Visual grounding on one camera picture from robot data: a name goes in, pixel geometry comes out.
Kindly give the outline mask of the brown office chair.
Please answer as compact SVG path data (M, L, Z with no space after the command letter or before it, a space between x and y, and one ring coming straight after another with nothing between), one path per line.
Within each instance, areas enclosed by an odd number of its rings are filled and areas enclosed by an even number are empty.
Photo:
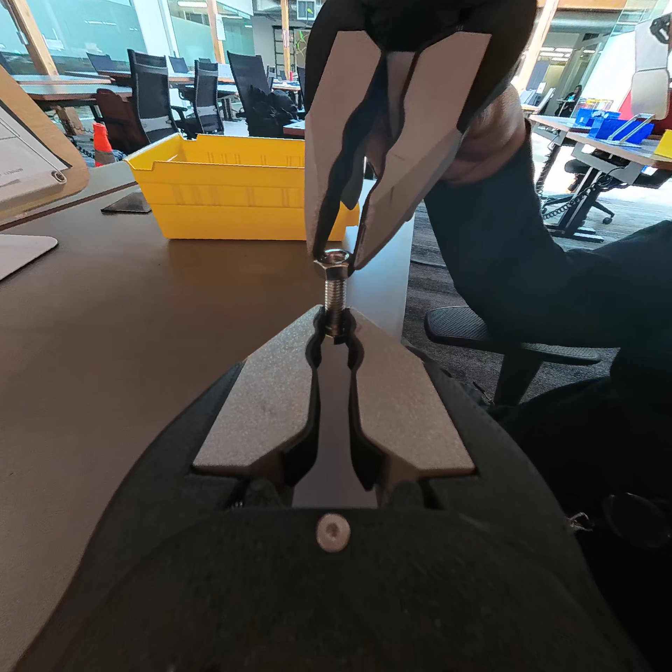
M96 103L114 150L131 155L149 145L132 103L111 89L98 88Z

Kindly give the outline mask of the wooden office desk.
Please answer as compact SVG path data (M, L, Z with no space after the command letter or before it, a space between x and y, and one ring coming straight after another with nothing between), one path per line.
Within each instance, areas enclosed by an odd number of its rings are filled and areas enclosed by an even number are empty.
M129 86L116 85L108 77L76 77L74 75L12 75L22 89L44 110L57 107L89 107L96 122L103 118L97 107L98 89L107 89L128 100Z

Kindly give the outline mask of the instruction sheet on wooden stand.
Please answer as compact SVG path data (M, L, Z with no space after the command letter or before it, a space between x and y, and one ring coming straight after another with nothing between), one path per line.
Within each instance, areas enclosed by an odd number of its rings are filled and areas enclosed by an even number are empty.
M29 197L23 204L1 209L1 226L13 227L27 220L79 205L79 196L88 188L90 172L78 149L72 145L21 86L4 69L1 70L1 103L4 103L54 154L71 165L64 172L66 184L53 192Z

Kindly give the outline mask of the grey office desk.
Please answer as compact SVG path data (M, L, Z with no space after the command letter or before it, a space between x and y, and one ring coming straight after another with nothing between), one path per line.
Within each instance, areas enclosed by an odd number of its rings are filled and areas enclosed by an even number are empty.
M543 167L540 171L538 179L535 182L535 191L540 199L541 196L550 196L550 195L560 195L560 194L546 194L544 192L544 186L546 179L550 173L550 169L553 167L559 152L562 148L568 147L572 150L571 159L580 159L588 165L592 165L603 171L608 170L607 167L600 161L595 159L588 159L585 155L593 154L595 152L601 152L609 154L611 156L618 156L626 159L626 161L639 164L639 165L648 165L653 167L659 167L661 169L671 170L671 162L665 159L662 159L658 156L654 156L653 152L658 145L658 138L652 137L651 139L644 140L641 145L623 145L623 144L612 144L610 142L604 142L602 140L597 140L589 138L588 128L573 126L574 119L563 118L563 117L552 117L547 115L538 115L533 114L530 117L530 123L532 131L537 134L539 137L544 138L549 141L549 154L546 157L546 160L543 164ZM597 235L600 242L595 240L581 240L565 237L556 237L553 236L549 229L546 230L554 238L564 239L564 240L575 240L588 243L601 244L604 242L604 238L598 234L598 231L590 226L585 225L587 228L593 229L597 232Z

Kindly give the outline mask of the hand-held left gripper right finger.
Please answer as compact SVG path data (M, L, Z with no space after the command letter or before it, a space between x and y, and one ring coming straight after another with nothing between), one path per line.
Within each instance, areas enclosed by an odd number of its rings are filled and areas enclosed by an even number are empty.
M421 358L349 309L349 441L366 491L476 467Z

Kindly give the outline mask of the person's right hand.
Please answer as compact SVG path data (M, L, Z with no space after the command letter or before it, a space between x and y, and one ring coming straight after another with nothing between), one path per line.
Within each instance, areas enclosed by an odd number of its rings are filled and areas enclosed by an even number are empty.
M478 183L498 172L527 140L519 92L507 88L475 117L441 181L452 186Z

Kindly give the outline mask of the steel hex bolt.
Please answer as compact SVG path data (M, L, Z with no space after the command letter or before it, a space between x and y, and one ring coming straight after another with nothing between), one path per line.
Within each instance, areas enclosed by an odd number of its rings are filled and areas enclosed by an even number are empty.
M324 281L324 334L334 342L345 337L345 312L347 278L332 278Z

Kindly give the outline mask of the black backpack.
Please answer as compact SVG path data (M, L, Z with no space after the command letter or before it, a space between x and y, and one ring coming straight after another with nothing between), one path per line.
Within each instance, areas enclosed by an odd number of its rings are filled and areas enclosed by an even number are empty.
M284 127L298 120L298 108L283 91L265 93L251 87L246 107L248 135L256 138L284 138Z

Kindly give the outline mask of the yellow plastic storage bin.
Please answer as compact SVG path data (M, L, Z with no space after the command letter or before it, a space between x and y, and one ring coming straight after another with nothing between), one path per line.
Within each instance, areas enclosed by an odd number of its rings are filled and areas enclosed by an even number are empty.
M307 239L304 140L173 134L125 162L166 239Z

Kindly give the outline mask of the printed instruction sheet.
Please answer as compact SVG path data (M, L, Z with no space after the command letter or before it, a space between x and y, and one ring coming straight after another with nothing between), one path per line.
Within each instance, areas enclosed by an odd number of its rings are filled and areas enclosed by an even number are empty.
M1 103L1 209L67 183L71 165L54 154L4 103Z

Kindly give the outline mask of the black mesh office chair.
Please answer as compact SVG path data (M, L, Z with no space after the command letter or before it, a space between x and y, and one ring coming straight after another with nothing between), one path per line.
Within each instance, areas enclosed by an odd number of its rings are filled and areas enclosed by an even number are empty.
M595 349L496 339L469 307L430 310L424 317L424 329L434 343L503 355L493 399L496 405L517 405L545 362L578 366L601 362Z

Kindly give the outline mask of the steel hex nut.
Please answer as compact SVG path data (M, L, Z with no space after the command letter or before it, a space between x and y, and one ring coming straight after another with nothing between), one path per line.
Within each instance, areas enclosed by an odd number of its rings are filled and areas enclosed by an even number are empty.
M315 258L314 264L324 281L345 281L354 271L353 261L354 255L351 252L341 248L332 248L325 250Z

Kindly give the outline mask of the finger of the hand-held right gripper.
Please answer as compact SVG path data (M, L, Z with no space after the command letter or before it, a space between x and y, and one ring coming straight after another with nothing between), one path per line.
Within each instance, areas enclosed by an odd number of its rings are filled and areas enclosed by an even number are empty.
M340 206L353 210L364 181L364 146L376 116L382 52L364 30L308 43L304 212L309 254L326 249Z
M419 52L386 53L392 144L365 201L354 270L393 238L456 156L458 121L490 41L458 31Z

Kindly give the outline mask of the white board on stand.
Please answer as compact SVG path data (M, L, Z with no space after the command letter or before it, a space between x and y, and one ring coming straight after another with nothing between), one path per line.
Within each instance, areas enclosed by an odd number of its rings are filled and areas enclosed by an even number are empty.
M639 23L634 29L633 116L663 120L669 112L668 58L671 13Z

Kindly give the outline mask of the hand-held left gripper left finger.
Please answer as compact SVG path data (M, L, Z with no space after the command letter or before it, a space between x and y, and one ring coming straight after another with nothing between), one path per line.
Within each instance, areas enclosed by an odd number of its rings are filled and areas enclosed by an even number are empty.
M282 454L308 425L307 350L321 311L312 307L248 356L194 458L195 471L289 484Z

